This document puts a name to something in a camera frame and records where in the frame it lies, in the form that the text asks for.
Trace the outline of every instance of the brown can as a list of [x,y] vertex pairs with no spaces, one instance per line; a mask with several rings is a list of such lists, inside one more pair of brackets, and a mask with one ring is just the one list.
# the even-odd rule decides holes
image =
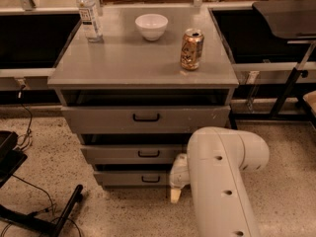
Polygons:
[[199,66],[203,50],[204,35],[199,29],[187,29],[181,48],[181,66],[188,70],[196,70]]

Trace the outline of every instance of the cabinet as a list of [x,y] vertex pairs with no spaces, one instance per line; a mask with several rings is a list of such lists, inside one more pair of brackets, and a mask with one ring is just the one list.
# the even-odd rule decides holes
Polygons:
[[[79,29],[48,85],[98,184],[166,186],[191,134],[226,125],[237,78],[207,8],[103,10],[104,43],[88,43]],[[155,42],[143,39],[133,24],[145,13],[163,14],[170,22]],[[205,35],[200,68],[192,72],[179,63],[189,27]]]

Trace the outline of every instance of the black handle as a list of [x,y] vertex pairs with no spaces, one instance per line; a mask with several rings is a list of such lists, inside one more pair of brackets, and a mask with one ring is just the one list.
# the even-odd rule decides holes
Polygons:
[[160,115],[157,114],[157,117],[156,118],[138,118],[136,114],[133,114],[132,115],[132,119],[135,121],[135,122],[156,122],[158,121],[160,118]]
[[138,156],[139,157],[143,157],[143,158],[156,158],[160,155],[160,151],[158,150],[157,153],[153,153],[153,154],[150,154],[150,153],[143,153],[141,152],[140,150],[138,151]]
[[158,176],[156,180],[152,180],[152,179],[151,180],[146,180],[146,178],[144,176],[141,176],[141,181],[143,183],[157,184],[157,183],[160,182],[160,176]]

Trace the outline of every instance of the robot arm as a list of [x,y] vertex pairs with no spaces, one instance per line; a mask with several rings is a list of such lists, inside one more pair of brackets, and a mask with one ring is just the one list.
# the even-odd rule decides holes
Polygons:
[[218,127],[197,130],[188,153],[180,154],[170,175],[171,200],[191,184],[200,237],[252,236],[260,232],[239,170],[260,170],[269,147],[257,134]]

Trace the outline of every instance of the concrete floor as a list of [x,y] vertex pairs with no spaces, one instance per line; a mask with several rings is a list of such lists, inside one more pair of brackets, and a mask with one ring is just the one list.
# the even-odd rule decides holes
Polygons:
[[[169,203],[166,189],[104,191],[79,150],[58,108],[30,107],[33,144],[16,176],[46,190],[57,203],[57,217],[78,184],[84,199],[70,218],[85,237],[198,236],[190,189],[178,204]],[[0,107],[0,130],[24,134],[28,113]],[[309,122],[238,121],[239,129],[259,134],[271,149],[271,160],[261,172],[243,173],[243,180],[263,237],[316,236],[316,134]],[[43,192],[11,178],[0,190],[0,203],[30,213],[50,206]],[[0,233],[7,224],[0,221]],[[33,237],[38,233],[11,226],[4,236]],[[68,222],[60,236],[79,236]]]

